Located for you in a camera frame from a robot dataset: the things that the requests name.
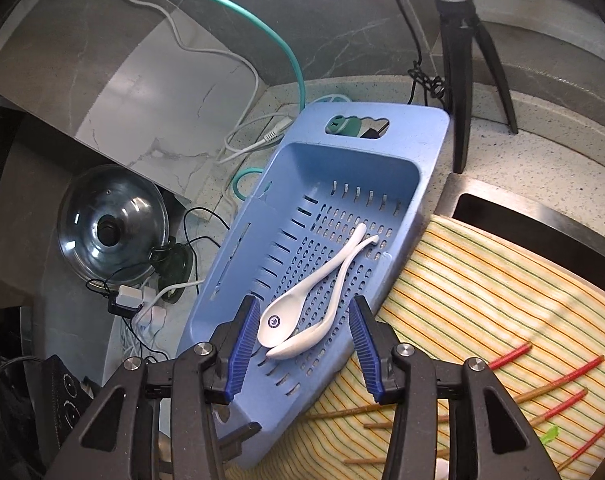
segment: green sticker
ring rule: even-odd
[[[545,433],[544,435],[542,435],[540,437],[540,441],[543,446],[546,446],[550,442],[553,442],[554,440],[556,440],[557,436],[559,434],[560,434],[560,428],[554,424],[553,426],[551,426],[551,428],[549,428],[547,433]]]

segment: striped placemat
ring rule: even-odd
[[[605,293],[509,242],[450,218],[434,216],[378,314],[400,340],[431,357],[461,363],[470,356],[487,362],[527,341],[528,354],[496,372],[513,395],[524,394],[605,356]],[[547,444],[556,466],[605,425],[605,362],[586,376],[521,405],[529,420],[583,388],[588,395],[540,424],[559,435]],[[329,384],[308,415],[373,403],[356,355]],[[447,413],[440,401],[439,414]],[[345,460],[384,457],[390,430],[363,424],[393,420],[393,408],[338,418],[301,416],[251,470],[231,466],[231,480],[378,480],[382,464],[347,465]],[[448,446],[449,428],[439,426],[438,446]],[[605,433],[562,478],[588,479],[605,456]]]

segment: spoon logo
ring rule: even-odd
[[[267,320],[267,324],[269,325],[269,328],[276,328],[280,324],[280,318],[278,316],[271,316]]]

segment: tangled black cord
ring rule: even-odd
[[[415,93],[415,85],[416,83],[423,88],[423,92],[425,95],[425,106],[429,105],[429,100],[427,98],[427,94],[431,95],[432,99],[438,99],[442,108],[444,108],[444,94],[446,89],[444,87],[444,80],[439,76],[429,77],[423,72],[420,65],[417,61],[413,62],[413,68],[407,70],[409,76],[413,79],[413,86],[411,89],[411,97],[409,98],[409,102],[407,104],[411,104],[413,101],[413,94]]]

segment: white ceramic spoon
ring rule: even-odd
[[[329,300],[329,306],[327,306],[327,311],[323,320],[315,325],[310,326],[309,328],[306,328],[302,332],[298,332],[296,335],[291,336],[278,346],[271,348],[271,350],[266,353],[267,357],[278,360],[290,359],[303,353],[304,351],[307,351],[309,348],[322,341],[322,338],[327,335],[333,325],[335,313],[338,311],[340,296],[342,296],[342,289],[343,285],[345,284],[346,273],[349,270],[351,262],[356,256],[358,256],[360,251],[367,247],[367,245],[377,244],[379,239],[380,238],[378,235],[375,235],[371,238],[363,240],[356,246],[351,254],[347,256],[346,260],[340,267],[338,277],[335,279],[333,291],[331,292],[331,299]]]
[[[292,334],[298,324],[304,302],[310,290],[317,282],[324,280],[345,261],[345,258],[353,252],[356,245],[362,240],[365,232],[367,232],[367,225],[358,224],[355,231],[353,231],[353,235],[345,246],[338,251],[338,254],[300,283],[292,286],[282,296],[276,298],[265,309],[260,317],[258,328],[258,341],[262,346],[273,348]]]

